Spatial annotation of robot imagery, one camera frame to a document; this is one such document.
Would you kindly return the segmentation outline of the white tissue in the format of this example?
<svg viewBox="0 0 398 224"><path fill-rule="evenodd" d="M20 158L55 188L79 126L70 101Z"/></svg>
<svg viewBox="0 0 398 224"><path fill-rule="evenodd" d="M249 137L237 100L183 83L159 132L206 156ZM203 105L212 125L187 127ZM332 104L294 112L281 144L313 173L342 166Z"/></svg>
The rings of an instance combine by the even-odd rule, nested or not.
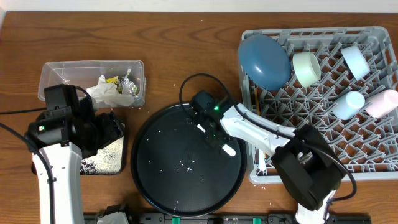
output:
<svg viewBox="0 0 398 224"><path fill-rule="evenodd" d="M135 102L135 95L123 95L119 93L116 90L115 84L106 82L104 75L99 77L96 86L89 87L86 91L97 103L104 102L110 106L130 106Z"/></svg>

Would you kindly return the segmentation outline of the wooden chopstick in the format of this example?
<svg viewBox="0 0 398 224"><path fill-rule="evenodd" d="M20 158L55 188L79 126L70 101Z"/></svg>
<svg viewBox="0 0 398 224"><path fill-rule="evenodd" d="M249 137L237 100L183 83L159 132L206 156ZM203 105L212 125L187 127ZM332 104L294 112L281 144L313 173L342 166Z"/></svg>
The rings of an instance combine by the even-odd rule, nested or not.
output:
<svg viewBox="0 0 398 224"><path fill-rule="evenodd" d="M261 107L259 105L259 98L258 98L258 93L257 93L257 87L254 87L254 99L255 99L255 104L256 104L256 113L257 115L261 115Z"/></svg>

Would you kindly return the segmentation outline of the yellow snack wrapper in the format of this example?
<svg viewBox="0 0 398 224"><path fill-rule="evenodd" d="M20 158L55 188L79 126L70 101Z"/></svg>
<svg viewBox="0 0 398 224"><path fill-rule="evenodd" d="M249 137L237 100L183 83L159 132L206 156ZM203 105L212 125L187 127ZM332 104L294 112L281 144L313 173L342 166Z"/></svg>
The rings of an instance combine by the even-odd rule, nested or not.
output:
<svg viewBox="0 0 398 224"><path fill-rule="evenodd" d="M107 83L112 83L116 85L116 90L121 93L122 92L122 86L121 86L121 79L118 76L115 76L113 78L107 78L106 79Z"/></svg>

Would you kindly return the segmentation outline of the light blue plastic knife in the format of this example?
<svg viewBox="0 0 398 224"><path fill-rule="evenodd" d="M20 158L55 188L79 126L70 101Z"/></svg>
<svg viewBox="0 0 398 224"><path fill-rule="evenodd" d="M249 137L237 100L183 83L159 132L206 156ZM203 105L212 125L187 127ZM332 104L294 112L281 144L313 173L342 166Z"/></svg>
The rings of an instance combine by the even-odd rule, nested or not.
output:
<svg viewBox="0 0 398 224"><path fill-rule="evenodd" d="M264 151L260 149L258 150L258 165L261 171L264 172L266 170L266 155Z"/></svg>

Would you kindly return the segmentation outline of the silver foil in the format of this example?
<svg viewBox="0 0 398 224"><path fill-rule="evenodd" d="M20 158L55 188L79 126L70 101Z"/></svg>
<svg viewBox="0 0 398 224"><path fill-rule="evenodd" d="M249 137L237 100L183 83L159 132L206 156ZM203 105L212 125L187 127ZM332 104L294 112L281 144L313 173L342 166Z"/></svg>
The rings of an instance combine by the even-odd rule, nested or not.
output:
<svg viewBox="0 0 398 224"><path fill-rule="evenodd" d="M135 83L129 79L130 73L131 73L131 69L129 68L127 70L127 73L125 74L125 76L123 76L123 77L121 77L119 79L119 84L120 84L120 87L121 87L120 93L123 94L123 95L132 95L132 96L134 96L134 95L137 94L138 88L135 85Z"/></svg>

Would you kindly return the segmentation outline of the dark blue plate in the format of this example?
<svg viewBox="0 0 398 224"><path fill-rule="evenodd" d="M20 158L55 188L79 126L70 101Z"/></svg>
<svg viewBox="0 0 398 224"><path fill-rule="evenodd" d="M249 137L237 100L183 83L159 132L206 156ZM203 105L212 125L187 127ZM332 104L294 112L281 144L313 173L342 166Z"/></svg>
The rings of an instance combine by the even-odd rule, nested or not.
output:
<svg viewBox="0 0 398 224"><path fill-rule="evenodd" d="M257 85L266 90L280 90L290 79L290 60L273 38L256 34L244 39L238 47L239 62Z"/></svg>

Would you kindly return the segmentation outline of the teal bowl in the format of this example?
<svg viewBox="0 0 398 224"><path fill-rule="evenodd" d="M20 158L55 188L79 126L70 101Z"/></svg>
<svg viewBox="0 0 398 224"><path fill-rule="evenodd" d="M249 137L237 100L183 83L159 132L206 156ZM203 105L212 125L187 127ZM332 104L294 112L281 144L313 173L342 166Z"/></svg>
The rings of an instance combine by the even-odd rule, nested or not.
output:
<svg viewBox="0 0 398 224"><path fill-rule="evenodd" d="M292 63L297 80L304 88L320 80L320 65L313 53L300 52L294 54Z"/></svg>

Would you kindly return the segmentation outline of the white cup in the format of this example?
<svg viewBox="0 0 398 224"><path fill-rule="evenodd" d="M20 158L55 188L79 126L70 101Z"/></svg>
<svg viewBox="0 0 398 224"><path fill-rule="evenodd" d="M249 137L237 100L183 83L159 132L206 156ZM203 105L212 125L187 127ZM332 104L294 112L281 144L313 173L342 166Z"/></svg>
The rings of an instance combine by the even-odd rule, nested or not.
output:
<svg viewBox="0 0 398 224"><path fill-rule="evenodd" d="M349 120L364 106L365 99L360 92L350 91L339 97L335 103L336 107L333 108L332 113L341 120Z"/></svg>

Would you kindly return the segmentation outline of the light blue small plate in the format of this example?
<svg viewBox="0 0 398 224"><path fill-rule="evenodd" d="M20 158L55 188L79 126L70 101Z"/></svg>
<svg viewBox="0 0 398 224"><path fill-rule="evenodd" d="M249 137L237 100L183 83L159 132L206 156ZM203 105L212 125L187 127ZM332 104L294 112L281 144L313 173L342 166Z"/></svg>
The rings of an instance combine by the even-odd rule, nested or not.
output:
<svg viewBox="0 0 398 224"><path fill-rule="evenodd" d="M357 81L365 77L370 72L370 67L359 47L351 46L343 48L341 49L341 54L349 70Z"/></svg>

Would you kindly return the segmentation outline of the pink cup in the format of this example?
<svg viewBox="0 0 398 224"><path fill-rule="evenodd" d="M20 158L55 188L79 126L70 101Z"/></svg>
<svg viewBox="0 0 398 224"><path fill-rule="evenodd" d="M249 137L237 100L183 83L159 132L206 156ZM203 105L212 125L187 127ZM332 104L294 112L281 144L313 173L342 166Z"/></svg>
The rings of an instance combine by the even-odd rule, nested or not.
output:
<svg viewBox="0 0 398 224"><path fill-rule="evenodd" d="M397 91L385 90L366 100L369 106L365 109L373 118L381 118L397 107Z"/></svg>

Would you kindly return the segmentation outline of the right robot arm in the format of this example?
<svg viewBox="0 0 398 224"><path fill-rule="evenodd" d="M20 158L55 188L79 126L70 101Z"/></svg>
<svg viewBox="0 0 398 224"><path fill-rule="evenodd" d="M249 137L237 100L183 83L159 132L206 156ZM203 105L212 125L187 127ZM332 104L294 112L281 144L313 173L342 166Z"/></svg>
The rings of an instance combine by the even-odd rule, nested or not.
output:
<svg viewBox="0 0 398 224"><path fill-rule="evenodd" d="M226 96L216 100L202 90L190 102L192 118L207 141L222 148L238 138L269 156L291 197L298 203L297 223L326 223L332 197L345 176L334 152L318 129L281 126Z"/></svg>

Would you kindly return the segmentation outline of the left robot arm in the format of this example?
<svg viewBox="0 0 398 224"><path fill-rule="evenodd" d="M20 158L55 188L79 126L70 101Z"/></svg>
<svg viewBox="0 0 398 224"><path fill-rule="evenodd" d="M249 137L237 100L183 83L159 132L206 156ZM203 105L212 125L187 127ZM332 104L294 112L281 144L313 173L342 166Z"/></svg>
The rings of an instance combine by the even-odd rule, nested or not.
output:
<svg viewBox="0 0 398 224"><path fill-rule="evenodd" d="M47 108L25 133L39 182L41 223L84 223L81 162L124 136L116 115L96 114L90 95L78 98L80 89L47 87Z"/></svg>

